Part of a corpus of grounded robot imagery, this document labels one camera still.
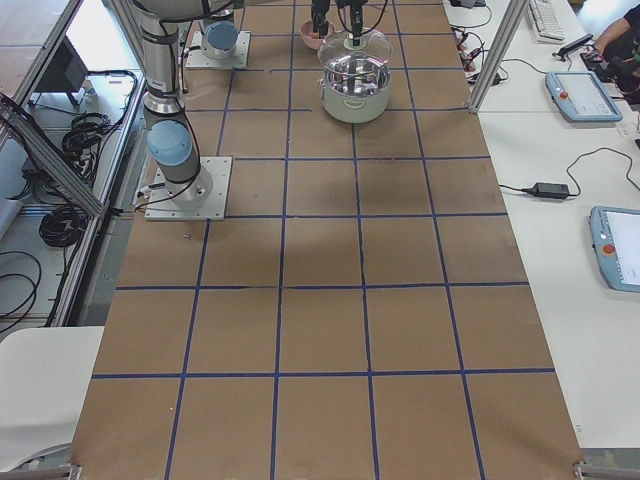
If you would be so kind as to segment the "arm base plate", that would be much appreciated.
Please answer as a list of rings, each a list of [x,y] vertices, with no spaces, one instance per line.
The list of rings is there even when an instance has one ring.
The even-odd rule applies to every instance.
[[[153,189],[144,207],[148,221],[200,221],[223,220],[232,170],[231,157],[202,157],[201,169],[193,184],[174,197],[183,186],[167,183],[161,169],[156,168],[155,183],[163,186]]]
[[[235,44],[228,50],[216,49],[200,31],[193,35],[188,48],[187,69],[245,70],[247,68],[251,32],[240,31]]]

